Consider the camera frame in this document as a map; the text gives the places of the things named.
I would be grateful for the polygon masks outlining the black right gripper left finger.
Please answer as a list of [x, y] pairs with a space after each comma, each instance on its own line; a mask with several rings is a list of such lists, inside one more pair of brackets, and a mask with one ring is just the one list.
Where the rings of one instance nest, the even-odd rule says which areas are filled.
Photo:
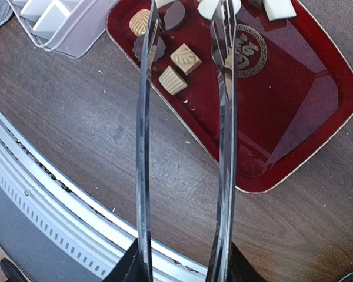
[[103, 282], [149, 281], [141, 271], [139, 258], [138, 239], [135, 239]]

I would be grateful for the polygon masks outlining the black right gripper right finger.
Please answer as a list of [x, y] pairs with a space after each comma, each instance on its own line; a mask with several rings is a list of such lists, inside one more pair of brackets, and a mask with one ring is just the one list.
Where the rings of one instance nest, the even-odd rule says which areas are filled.
[[232, 282], [266, 282], [257, 271], [253, 268], [251, 263], [240, 252], [238, 247], [231, 243], [231, 254], [229, 258], [228, 273], [226, 281]]

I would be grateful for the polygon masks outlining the red chocolate tray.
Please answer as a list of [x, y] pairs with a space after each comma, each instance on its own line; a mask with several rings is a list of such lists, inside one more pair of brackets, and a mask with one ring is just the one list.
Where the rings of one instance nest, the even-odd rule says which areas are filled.
[[[237, 15], [238, 190], [265, 193], [322, 148], [353, 115], [353, 71], [314, 16], [293, 1], [296, 16], [270, 21], [244, 2]], [[164, 55], [153, 64], [152, 87], [213, 158], [219, 155], [219, 93], [209, 21], [197, 1], [185, 19], [162, 30]], [[171, 95], [160, 84], [171, 55], [188, 46], [201, 64]]]

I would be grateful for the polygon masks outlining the white divided tin box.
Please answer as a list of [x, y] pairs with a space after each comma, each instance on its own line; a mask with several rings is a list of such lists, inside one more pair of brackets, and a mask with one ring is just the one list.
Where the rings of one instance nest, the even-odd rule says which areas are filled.
[[115, 0], [8, 1], [35, 46], [82, 57], [106, 30]]

